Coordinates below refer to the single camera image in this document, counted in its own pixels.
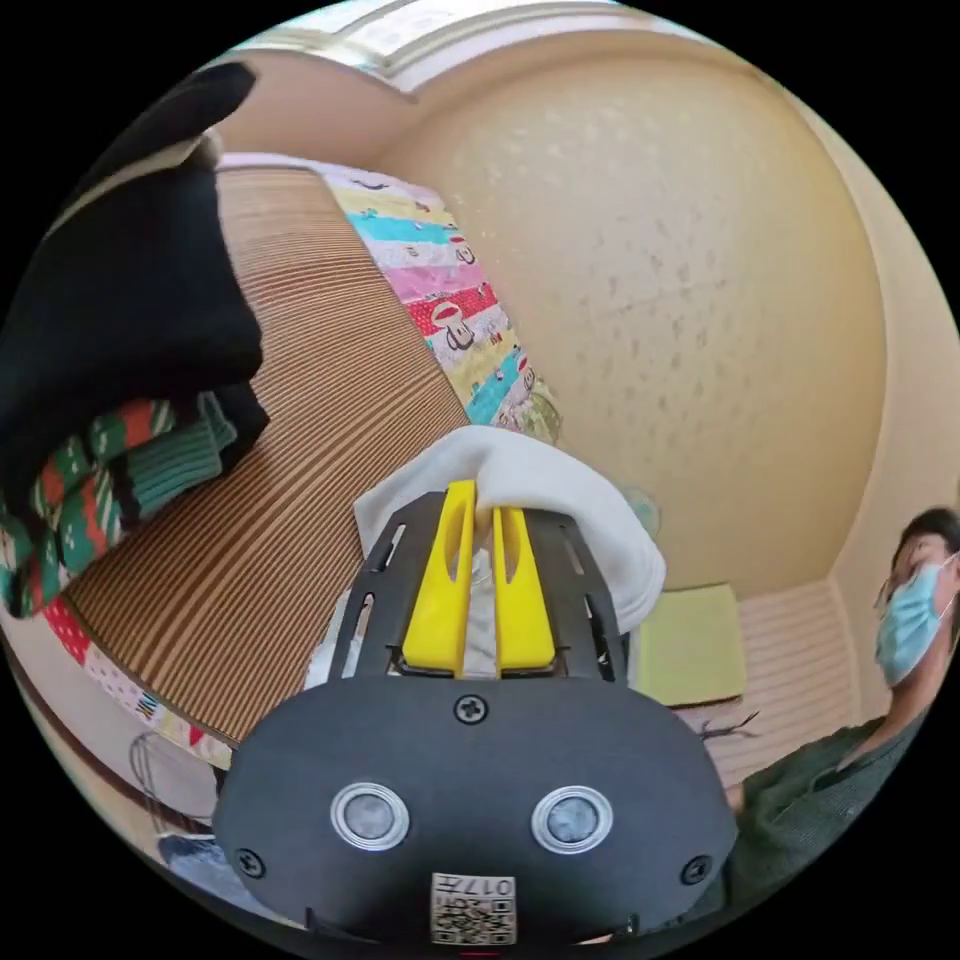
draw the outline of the screw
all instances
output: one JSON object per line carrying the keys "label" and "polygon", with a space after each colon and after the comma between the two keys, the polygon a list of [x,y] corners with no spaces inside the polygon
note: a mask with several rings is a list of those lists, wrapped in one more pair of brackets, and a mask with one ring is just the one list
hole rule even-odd
{"label": "screw", "polygon": [[713,858],[706,854],[694,857],[680,872],[680,882],[687,887],[700,883],[710,872],[713,866]]}
{"label": "screw", "polygon": [[485,700],[470,693],[461,697],[453,706],[453,715],[461,722],[469,725],[480,723],[487,717]]}
{"label": "screw", "polygon": [[259,880],[267,872],[263,861],[252,850],[238,850],[237,865],[240,872],[251,880]]}

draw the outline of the yellow-green cushion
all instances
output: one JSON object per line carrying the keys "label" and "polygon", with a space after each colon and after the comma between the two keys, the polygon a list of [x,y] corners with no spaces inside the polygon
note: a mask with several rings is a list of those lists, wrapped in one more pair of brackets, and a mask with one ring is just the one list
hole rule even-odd
{"label": "yellow-green cushion", "polygon": [[747,682],[729,584],[664,593],[631,638],[632,686],[668,707],[742,696]]}

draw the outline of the yellow pad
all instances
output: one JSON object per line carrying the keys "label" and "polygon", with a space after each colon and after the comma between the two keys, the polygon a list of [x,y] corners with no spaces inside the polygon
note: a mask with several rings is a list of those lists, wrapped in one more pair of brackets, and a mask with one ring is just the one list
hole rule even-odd
{"label": "yellow pad", "polygon": [[473,562],[473,512],[477,485],[459,480],[447,488],[440,521],[403,641],[411,667],[463,676]]}
{"label": "yellow pad", "polygon": [[664,593],[634,631],[631,646],[631,686],[664,706],[743,695],[743,634],[729,584]]}
{"label": "yellow pad", "polygon": [[545,670],[556,656],[540,575],[523,511],[493,511],[497,677],[504,670]]}

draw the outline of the white cloth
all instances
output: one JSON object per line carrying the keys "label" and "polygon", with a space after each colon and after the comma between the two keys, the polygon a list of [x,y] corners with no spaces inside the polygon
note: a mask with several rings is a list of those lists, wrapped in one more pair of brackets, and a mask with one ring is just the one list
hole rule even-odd
{"label": "white cloth", "polygon": [[364,556],[400,507],[457,480],[477,483],[475,542],[489,530],[494,507],[565,513],[576,520],[603,574],[620,633],[653,610],[666,563],[623,494],[569,454],[501,427],[460,427],[361,495],[353,512]]}

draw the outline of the colorful quilt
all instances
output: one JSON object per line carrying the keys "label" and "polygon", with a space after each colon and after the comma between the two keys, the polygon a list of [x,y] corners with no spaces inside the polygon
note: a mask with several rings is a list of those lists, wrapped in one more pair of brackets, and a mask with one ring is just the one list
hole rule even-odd
{"label": "colorful quilt", "polygon": [[91,642],[63,597],[44,610],[57,639],[84,672],[100,685],[107,696],[151,730],[178,744],[194,756],[222,770],[230,769],[231,749],[159,703],[155,697],[122,674],[113,662]]}
{"label": "colorful quilt", "polygon": [[443,200],[393,177],[319,167],[470,422],[556,444],[556,401]]}

